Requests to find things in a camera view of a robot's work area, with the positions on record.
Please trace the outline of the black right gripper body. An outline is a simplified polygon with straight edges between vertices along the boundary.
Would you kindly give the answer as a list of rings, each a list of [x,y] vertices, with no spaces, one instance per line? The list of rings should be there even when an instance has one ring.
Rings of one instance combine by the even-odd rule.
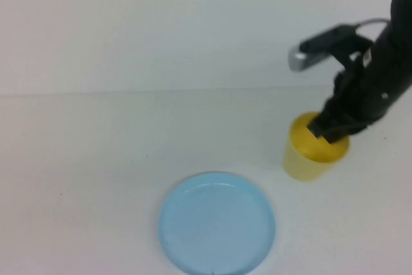
[[[411,46],[375,43],[354,63],[355,76],[335,87],[323,111],[372,125],[411,87]]]

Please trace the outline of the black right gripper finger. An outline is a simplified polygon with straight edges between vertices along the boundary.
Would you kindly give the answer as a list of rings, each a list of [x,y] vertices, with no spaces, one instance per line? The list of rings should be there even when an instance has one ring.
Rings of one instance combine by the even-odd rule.
[[[368,127],[362,120],[337,120],[332,119],[327,125],[327,141],[336,143],[344,137],[355,135]]]
[[[323,137],[325,140],[335,140],[335,115],[322,111],[310,121],[308,129],[316,137]]]

